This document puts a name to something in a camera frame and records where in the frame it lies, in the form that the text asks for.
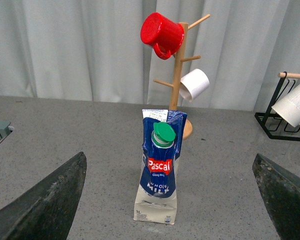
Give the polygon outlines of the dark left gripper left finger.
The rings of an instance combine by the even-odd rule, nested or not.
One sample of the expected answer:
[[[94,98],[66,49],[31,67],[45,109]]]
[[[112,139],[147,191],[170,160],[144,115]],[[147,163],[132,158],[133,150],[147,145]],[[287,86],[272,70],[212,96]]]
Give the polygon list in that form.
[[[87,158],[77,153],[0,209],[0,240],[65,240],[83,192]]]

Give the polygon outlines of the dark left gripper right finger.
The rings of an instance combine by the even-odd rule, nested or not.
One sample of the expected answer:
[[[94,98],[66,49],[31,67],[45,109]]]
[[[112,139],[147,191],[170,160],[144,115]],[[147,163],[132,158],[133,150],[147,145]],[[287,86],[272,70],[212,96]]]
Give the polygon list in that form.
[[[252,171],[279,237],[300,240],[300,177],[260,153]]]

